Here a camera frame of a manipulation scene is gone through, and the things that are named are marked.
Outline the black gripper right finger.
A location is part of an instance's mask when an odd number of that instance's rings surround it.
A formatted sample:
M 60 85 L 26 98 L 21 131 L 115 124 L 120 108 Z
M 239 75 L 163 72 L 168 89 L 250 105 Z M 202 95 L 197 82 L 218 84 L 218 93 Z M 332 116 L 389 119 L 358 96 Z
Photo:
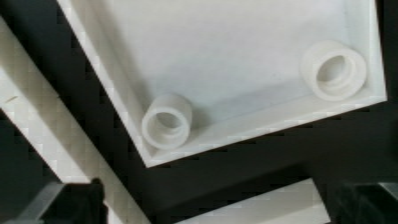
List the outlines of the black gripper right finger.
M 332 224 L 398 224 L 398 182 L 341 185 Z

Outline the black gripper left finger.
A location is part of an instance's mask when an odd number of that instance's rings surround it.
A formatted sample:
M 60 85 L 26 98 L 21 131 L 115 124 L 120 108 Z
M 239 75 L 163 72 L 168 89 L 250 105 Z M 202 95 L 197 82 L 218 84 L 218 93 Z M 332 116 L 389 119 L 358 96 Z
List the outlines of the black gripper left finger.
M 104 187 L 94 178 L 88 183 L 51 182 L 10 224 L 108 224 Z

